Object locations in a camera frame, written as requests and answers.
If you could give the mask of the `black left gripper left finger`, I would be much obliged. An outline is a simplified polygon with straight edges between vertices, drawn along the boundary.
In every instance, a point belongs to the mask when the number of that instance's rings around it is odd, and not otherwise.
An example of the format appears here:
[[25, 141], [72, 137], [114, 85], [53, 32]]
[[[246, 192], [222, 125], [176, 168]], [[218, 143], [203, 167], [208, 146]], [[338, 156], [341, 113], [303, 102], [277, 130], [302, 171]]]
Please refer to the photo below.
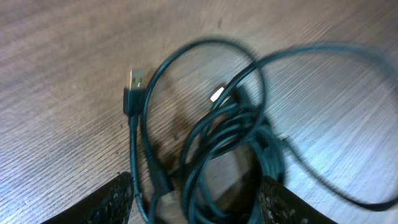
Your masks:
[[134, 200], [132, 175], [119, 174], [107, 184], [44, 224], [123, 224]]

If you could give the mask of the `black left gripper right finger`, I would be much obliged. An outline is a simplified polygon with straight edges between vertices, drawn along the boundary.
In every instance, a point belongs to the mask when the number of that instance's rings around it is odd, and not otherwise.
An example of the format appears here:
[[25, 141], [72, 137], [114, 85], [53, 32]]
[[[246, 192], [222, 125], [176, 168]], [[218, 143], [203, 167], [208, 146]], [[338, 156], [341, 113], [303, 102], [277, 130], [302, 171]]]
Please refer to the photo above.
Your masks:
[[258, 196], [265, 224], [336, 224], [272, 177], [262, 178]]

